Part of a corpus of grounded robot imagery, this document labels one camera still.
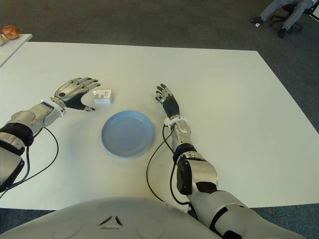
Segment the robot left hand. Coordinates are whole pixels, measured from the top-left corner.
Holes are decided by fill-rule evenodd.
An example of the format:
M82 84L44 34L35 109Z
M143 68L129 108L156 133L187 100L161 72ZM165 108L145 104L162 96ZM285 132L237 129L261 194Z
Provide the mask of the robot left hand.
M89 77L74 78L59 87L51 100L62 108L67 107L88 112L95 111L94 108L82 103L82 97L98 86L100 84L96 79Z

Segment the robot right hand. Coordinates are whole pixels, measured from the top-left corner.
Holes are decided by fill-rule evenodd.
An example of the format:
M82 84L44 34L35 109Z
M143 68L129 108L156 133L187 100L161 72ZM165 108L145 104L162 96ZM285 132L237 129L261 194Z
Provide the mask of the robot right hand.
M180 115L179 105L170 89L160 84L156 90L156 100L162 104L168 118Z

